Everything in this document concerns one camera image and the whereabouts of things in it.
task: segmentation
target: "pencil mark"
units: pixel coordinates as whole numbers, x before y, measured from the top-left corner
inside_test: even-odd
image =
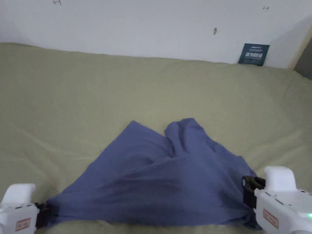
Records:
[[[60,3],[60,5],[62,5],[61,0],[53,0],[53,3],[56,4],[57,2]]]

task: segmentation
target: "white wall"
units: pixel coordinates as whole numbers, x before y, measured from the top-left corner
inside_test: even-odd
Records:
[[[244,43],[269,44],[265,65],[287,68],[312,23],[312,0],[61,2],[0,0],[0,41],[226,63]]]

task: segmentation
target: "blue cloth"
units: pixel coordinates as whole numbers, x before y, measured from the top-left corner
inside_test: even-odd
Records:
[[[244,223],[252,217],[242,201],[243,175],[256,176],[194,119],[171,123],[165,137],[132,121],[73,184],[47,201],[54,207],[49,224]]]

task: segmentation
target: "sticker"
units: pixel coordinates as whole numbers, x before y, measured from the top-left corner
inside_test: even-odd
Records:
[[[18,221],[16,223],[16,228],[15,228],[15,231],[19,231],[19,230],[22,230],[22,229],[25,229],[25,228],[28,228],[30,226],[30,218],[28,219],[23,219],[21,221]]]
[[[278,219],[271,215],[267,210],[263,210],[263,217],[278,229]]]
[[[269,47],[269,45],[245,43],[238,63],[263,66]]]

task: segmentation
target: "khaki fabric surface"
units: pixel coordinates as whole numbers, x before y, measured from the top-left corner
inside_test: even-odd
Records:
[[[136,120],[163,134],[194,117],[259,176],[294,171],[312,191],[312,81],[295,71],[133,58],[0,43],[0,194],[35,183],[34,202],[61,192]],[[251,233],[243,227],[62,223],[38,233]]]

